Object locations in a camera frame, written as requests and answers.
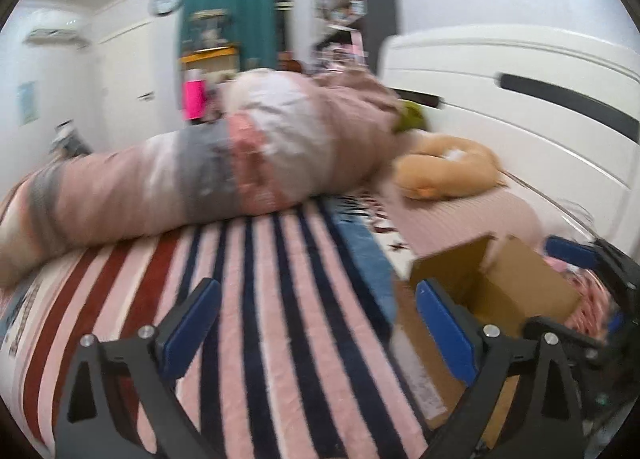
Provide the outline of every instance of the yellow shelf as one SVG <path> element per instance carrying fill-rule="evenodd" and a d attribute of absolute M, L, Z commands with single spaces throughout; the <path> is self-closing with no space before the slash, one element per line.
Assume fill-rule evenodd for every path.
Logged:
<path fill-rule="evenodd" d="M 197 62 L 199 60 L 206 60 L 207 58 L 231 56 L 235 54 L 238 54 L 238 49 L 236 49 L 234 46 L 221 46 L 220 48 L 206 49 L 200 53 L 194 53 L 181 57 L 180 62 L 182 62 L 183 64 L 189 64 L 191 62 Z"/>

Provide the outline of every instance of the cardboard box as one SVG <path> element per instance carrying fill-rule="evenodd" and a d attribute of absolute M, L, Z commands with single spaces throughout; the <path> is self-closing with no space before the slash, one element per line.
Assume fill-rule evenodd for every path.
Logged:
<path fill-rule="evenodd" d="M 417 259 L 408 282 L 396 280 L 397 324 L 411 341 L 431 376 L 447 412 L 429 421 L 442 425 L 462 396 L 465 386 L 449 372 L 438 346 L 415 307 L 415 290 L 421 280 L 436 279 L 451 296 L 478 318 L 518 336 L 527 318 L 549 316 L 564 322 L 580 302 L 580 295 L 542 257 L 516 237 L 509 237 L 495 259 L 483 263 L 487 248 L 495 241 L 485 235 L 469 243 Z M 505 382 L 494 413 L 484 431 L 484 441 L 493 447 L 500 435 L 518 382 Z"/>

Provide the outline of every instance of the white headboard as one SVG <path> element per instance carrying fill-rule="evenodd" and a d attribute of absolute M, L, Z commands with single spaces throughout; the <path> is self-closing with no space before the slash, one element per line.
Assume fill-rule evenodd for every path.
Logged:
<path fill-rule="evenodd" d="M 601 237 L 634 249 L 636 53 L 555 28 L 483 24 L 390 38 L 380 66 L 386 86 L 431 105 L 423 108 L 431 130 L 491 147 L 507 171 L 582 206 Z"/>

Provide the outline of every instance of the clock face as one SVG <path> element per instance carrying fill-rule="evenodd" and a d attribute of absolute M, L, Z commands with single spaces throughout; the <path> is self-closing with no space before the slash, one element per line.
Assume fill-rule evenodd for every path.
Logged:
<path fill-rule="evenodd" d="M 182 6 L 182 0 L 151 0 L 151 13 L 155 16 L 165 16 L 173 13 Z"/>

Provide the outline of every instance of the folded quilt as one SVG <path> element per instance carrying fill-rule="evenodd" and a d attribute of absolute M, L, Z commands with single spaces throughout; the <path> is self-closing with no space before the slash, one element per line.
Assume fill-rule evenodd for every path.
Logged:
<path fill-rule="evenodd" d="M 256 70 L 225 117 L 47 166 L 4 201 L 0 287 L 71 248 L 288 208 L 356 186 L 395 152 L 398 98 L 364 69 Z"/>

